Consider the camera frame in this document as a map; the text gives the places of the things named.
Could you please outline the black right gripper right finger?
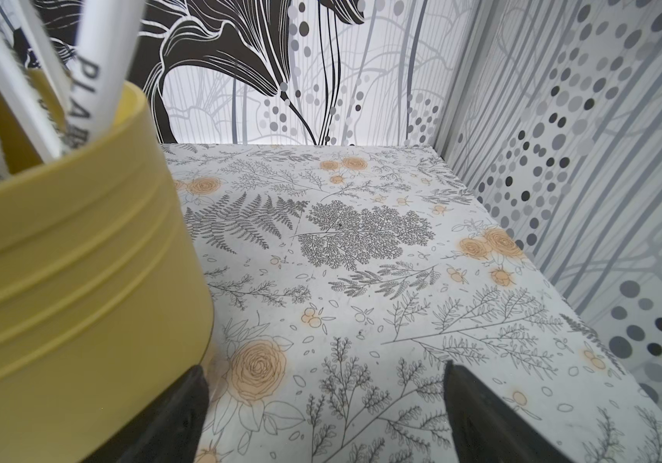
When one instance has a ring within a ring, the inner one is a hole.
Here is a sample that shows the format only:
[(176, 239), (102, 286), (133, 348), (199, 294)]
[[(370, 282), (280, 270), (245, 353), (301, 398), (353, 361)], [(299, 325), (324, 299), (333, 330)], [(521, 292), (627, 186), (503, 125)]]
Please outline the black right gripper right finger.
[(460, 462), (567, 462), (475, 374), (448, 361), (443, 399)]

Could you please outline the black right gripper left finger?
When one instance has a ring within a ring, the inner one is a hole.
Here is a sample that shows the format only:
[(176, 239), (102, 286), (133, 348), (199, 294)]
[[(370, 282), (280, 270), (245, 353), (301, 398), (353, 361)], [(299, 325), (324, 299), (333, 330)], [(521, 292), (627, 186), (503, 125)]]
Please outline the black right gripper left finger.
[(209, 387), (195, 365), (85, 461), (192, 462), (208, 407)]

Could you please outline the yellow plastic cup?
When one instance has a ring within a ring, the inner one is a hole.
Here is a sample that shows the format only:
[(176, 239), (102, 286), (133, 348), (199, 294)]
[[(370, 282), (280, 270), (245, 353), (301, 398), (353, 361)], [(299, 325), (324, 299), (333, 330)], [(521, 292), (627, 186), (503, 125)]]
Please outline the yellow plastic cup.
[(209, 290), (149, 103), (39, 160), (0, 95), (0, 462), (79, 462), (207, 353)]

